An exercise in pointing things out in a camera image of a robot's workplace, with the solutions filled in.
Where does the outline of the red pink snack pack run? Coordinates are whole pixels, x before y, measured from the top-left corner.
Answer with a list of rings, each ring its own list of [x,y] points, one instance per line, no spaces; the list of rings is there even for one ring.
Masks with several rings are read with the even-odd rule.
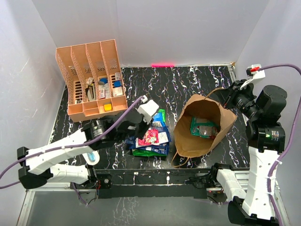
[[[142,139],[137,140],[139,146],[149,146],[149,145],[158,145],[158,130],[157,129],[149,129],[146,131],[145,135]]]

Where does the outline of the dark blue spicy chips bag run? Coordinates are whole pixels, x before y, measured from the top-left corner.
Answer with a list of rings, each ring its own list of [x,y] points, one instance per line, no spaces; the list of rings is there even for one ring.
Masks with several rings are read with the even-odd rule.
[[[154,127],[151,126],[149,129],[157,129],[158,130],[158,138],[159,144],[158,145],[149,145],[149,146],[139,146],[138,145],[138,138],[130,137],[128,138],[125,143],[129,145],[130,149],[140,149],[145,151],[151,151],[158,154],[167,155],[169,143],[172,142],[171,135],[169,133],[168,127]]]

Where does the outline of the green chips bag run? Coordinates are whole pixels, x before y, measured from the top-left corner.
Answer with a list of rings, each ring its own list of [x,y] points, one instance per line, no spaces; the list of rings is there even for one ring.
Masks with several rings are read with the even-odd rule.
[[[130,150],[133,156],[139,157],[166,157],[169,144],[172,141],[166,125],[166,111],[159,109],[153,116],[153,122],[143,139],[132,138]]]

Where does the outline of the brown paper bag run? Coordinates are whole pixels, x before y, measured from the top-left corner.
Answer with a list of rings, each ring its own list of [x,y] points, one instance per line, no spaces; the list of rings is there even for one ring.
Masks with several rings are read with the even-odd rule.
[[[201,138],[191,134],[190,125],[192,118],[207,119],[220,127],[215,139]],[[180,114],[177,124],[174,128],[174,144],[176,156],[185,157],[186,161],[178,165],[181,167],[191,158],[203,156],[212,151],[226,136],[233,124],[237,120],[237,116],[231,111],[223,108],[223,106],[209,98],[194,94],[187,101]]]

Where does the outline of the blue cookie snack pack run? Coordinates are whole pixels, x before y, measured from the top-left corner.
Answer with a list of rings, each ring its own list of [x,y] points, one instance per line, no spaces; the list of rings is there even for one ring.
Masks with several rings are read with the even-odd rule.
[[[135,156],[167,156],[172,141],[167,127],[152,128],[143,139],[131,137],[128,141]]]

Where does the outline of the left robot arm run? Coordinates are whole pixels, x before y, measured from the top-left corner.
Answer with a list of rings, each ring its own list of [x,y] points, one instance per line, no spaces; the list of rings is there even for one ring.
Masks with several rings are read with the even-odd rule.
[[[139,107],[117,115],[106,115],[49,145],[36,149],[18,148],[19,181],[25,189],[39,188],[48,182],[94,187],[97,176],[93,166],[99,160],[92,161],[88,155],[98,156],[100,149],[128,137],[142,138],[152,125],[156,112]]]

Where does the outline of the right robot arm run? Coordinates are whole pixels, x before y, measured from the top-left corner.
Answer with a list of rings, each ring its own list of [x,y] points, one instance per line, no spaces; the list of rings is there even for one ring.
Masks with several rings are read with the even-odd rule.
[[[217,91],[225,109],[237,108],[244,114],[250,168],[248,185],[244,190],[234,169],[216,163],[211,168],[210,183],[222,186],[229,200],[229,221],[241,226],[278,226],[279,212],[275,208],[273,186],[276,170],[274,163],[284,152],[285,131],[278,122],[286,106],[287,92],[275,85],[267,85],[258,97],[253,94],[253,84],[247,80],[235,81],[224,90]]]

